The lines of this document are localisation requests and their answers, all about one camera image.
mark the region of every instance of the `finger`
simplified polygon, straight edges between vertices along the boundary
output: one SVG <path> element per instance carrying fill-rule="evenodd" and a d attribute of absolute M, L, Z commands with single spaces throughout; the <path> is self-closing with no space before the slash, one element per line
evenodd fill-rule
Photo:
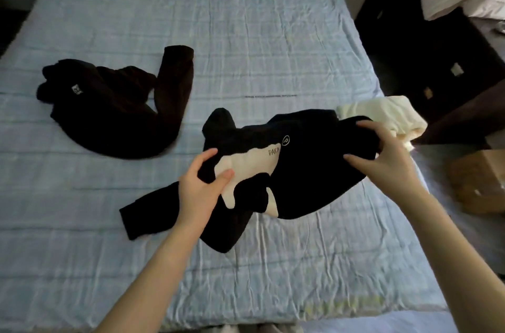
<path fill-rule="evenodd" d="M 356 122 L 356 125 L 375 131 L 379 139 L 381 139 L 384 143 L 396 140 L 393 134 L 380 122 L 374 122 L 371 120 L 359 120 Z"/>
<path fill-rule="evenodd" d="M 371 160 L 363 159 L 358 156 L 350 155 L 350 154 L 345 154 L 344 159 L 352 167 L 356 168 L 361 173 L 368 175 L 369 167 L 370 167 L 370 164 L 372 163 Z"/>
<path fill-rule="evenodd" d="M 231 180 L 231 178 L 235 175 L 235 172 L 230 168 L 226 171 L 221 172 L 221 174 L 214 180 L 212 183 L 209 184 L 209 189 L 211 192 L 219 196 L 221 192 L 223 192 L 224 187 L 226 184 L 228 184 Z"/>
<path fill-rule="evenodd" d="M 204 161 L 212 158 L 217 153 L 218 153 L 217 148 L 209 148 L 208 150 L 205 150 L 201 154 L 197 155 L 193 159 L 193 162 L 191 162 L 188 168 L 188 172 L 198 172 L 198 170 L 201 168 L 201 165 L 204 164 Z"/>

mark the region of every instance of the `person's left arm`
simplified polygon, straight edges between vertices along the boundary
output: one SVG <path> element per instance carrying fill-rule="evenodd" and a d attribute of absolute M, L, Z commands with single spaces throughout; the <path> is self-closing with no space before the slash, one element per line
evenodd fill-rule
<path fill-rule="evenodd" d="M 196 174 L 217 149 L 198 155 L 179 179 L 179 215 L 167 238 L 95 333 L 157 333 L 176 292 L 194 245 L 209 221 L 233 170 L 224 171 L 213 183 Z"/>

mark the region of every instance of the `cream folded garment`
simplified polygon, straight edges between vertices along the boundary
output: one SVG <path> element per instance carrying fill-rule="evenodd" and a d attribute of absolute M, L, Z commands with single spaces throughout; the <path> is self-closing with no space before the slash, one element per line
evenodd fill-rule
<path fill-rule="evenodd" d="M 407 148 L 413 150 L 411 140 L 419 138 L 428 124 L 412 107 L 405 96 L 391 96 L 344 104 L 336 109 L 338 119 L 365 115 L 381 122 Z"/>

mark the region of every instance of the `hand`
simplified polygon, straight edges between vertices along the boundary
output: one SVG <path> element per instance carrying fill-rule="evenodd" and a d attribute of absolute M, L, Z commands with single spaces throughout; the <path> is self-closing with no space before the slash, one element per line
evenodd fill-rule
<path fill-rule="evenodd" d="M 382 123 L 360 120 L 356 124 L 375 131 L 380 139 L 381 152 L 375 160 L 344 155 L 351 166 L 369 177 L 373 184 L 397 204 L 403 203 L 413 193 L 426 191 L 417 176 L 410 154 Z"/>
<path fill-rule="evenodd" d="M 198 178 L 201 165 L 217 152 L 217 148 L 211 148 L 199 154 L 179 178 L 179 215 L 176 225 L 189 227 L 197 238 L 207 225 L 219 195 L 235 174 L 232 169 L 226 170 L 210 184 Z"/>

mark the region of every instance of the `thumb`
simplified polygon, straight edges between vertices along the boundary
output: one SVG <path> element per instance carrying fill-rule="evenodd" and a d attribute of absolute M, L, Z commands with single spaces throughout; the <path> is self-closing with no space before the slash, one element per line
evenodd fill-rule
<path fill-rule="evenodd" d="M 355 155 L 345 154 L 344 159 L 347 163 L 349 163 L 352 167 L 356 168 L 361 173 L 368 175 L 370 170 L 371 160 L 363 159 Z"/>
<path fill-rule="evenodd" d="M 221 174 L 209 184 L 212 193 L 219 196 L 223 192 L 224 187 L 228 184 L 235 172 L 230 168 L 229 170 L 221 172 Z"/>

